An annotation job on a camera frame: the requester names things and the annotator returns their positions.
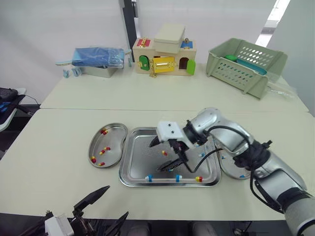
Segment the green door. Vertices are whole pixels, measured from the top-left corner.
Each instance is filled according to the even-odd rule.
[[[142,70],[150,70],[149,59],[146,56],[140,56],[139,63]]]
[[[187,62],[187,73],[190,75],[194,75],[196,68],[196,62],[194,60],[188,60]]]

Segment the pill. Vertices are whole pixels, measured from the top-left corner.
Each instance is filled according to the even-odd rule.
[[[183,178],[183,176],[176,175],[176,182],[179,182],[182,178]]]
[[[153,175],[148,175],[148,176],[146,176],[144,179],[145,179],[146,181],[152,182],[152,177],[153,177]]]
[[[197,177],[195,178],[195,180],[198,181],[198,182],[202,182],[202,176],[197,176]]]

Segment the stainless steel dish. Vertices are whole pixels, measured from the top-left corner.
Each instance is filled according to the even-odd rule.
[[[108,133],[103,135],[101,130],[106,129]],[[97,168],[107,168],[117,164],[123,153],[124,141],[126,139],[128,129],[124,124],[112,123],[102,127],[93,137],[90,148],[88,160]],[[105,151],[104,154],[99,153],[105,148],[110,147],[110,150]],[[96,162],[93,163],[91,158],[94,156]],[[105,162],[105,165],[98,166],[99,163]]]
[[[136,128],[128,134],[119,170],[119,178],[123,184],[127,186],[210,186],[218,183],[221,170],[215,153],[204,161],[195,174],[190,173],[184,165],[172,172],[157,171],[158,166],[167,160],[177,158],[177,155],[170,149],[168,143],[150,148],[149,144],[156,135],[154,127]],[[202,159],[198,155],[207,154],[214,148],[213,142],[209,141],[203,146],[188,150],[188,164],[194,169]],[[165,150],[168,155],[162,155],[162,150]],[[153,176],[152,182],[145,180],[148,175]],[[182,175],[183,178],[176,182],[176,175]],[[198,176],[203,177],[202,182],[195,180]]]

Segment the plastic bag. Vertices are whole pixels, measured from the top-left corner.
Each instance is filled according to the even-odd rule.
[[[121,48],[76,48],[72,65],[123,68],[124,58],[125,53]]]
[[[268,82],[267,91],[287,98],[298,97],[297,91],[290,85]]]

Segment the wooden toy house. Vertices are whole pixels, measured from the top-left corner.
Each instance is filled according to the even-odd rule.
[[[197,50],[184,32],[183,25],[165,24],[154,39],[138,38],[132,47],[137,73],[193,75]]]

